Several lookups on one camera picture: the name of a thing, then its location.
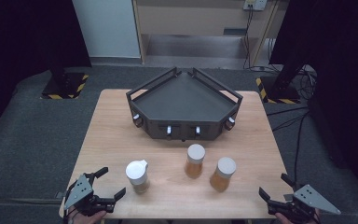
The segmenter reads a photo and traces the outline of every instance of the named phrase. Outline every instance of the wall socket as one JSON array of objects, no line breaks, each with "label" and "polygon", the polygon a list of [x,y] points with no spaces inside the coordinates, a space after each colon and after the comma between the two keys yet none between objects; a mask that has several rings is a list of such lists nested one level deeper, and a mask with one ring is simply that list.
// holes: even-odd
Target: wall socket
[{"label": "wall socket", "polygon": [[267,1],[268,0],[245,0],[243,10],[250,10],[249,6],[252,6],[254,11],[262,11],[266,8]]}]

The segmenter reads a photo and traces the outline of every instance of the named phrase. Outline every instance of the transparent plastic container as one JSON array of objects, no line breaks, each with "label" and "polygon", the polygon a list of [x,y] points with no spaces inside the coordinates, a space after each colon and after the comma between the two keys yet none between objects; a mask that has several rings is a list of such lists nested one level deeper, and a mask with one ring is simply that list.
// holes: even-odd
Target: transparent plastic container
[{"label": "transparent plastic container", "polygon": [[187,150],[185,172],[190,178],[197,178],[202,173],[202,162],[205,157],[205,148],[199,144],[191,145]]},{"label": "transparent plastic container", "polygon": [[127,178],[136,193],[144,193],[149,189],[150,181],[147,177],[147,162],[132,161],[126,168]]},{"label": "transparent plastic container", "polygon": [[211,186],[219,192],[225,191],[236,169],[237,165],[234,160],[229,157],[221,158],[210,178]]}]

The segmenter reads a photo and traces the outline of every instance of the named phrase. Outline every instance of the wooden table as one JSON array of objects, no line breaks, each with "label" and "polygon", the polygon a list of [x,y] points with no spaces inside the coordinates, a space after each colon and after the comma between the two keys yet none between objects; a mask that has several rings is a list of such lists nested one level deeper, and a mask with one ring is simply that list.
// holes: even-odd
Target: wooden table
[{"label": "wooden table", "polygon": [[[95,194],[109,198],[124,187],[127,194],[106,218],[271,218],[258,188],[282,202],[283,194],[292,191],[281,180],[286,171],[258,93],[238,91],[243,101],[230,132],[214,141],[182,142],[152,139],[136,128],[126,92],[102,91],[69,183],[107,166],[109,172],[94,181]],[[194,143],[206,149],[197,179],[184,172],[187,148]],[[221,157],[234,159],[237,171],[228,189],[219,193],[209,177]],[[126,166],[137,160],[149,164],[151,184],[142,195],[133,191],[125,174]]]}]

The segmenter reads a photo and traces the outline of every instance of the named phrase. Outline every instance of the jar lid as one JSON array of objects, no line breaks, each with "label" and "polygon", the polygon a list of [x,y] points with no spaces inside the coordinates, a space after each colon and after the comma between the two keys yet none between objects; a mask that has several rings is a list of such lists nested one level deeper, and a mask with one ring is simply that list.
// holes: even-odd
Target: jar lid
[{"label": "jar lid", "polygon": [[187,158],[195,164],[202,163],[205,157],[205,148],[200,144],[193,144],[187,150]]},{"label": "jar lid", "polygon": [[143,161],[132,161],[127,165],[126,175],[127,178],[133,185],[143,184],[147,179],[147,162]]},{"label": "jar lid", "polygon": [[237,170],[237,164],[229,157],[223,157],[217,163],[217,170],[224,178],[230,178]]}]

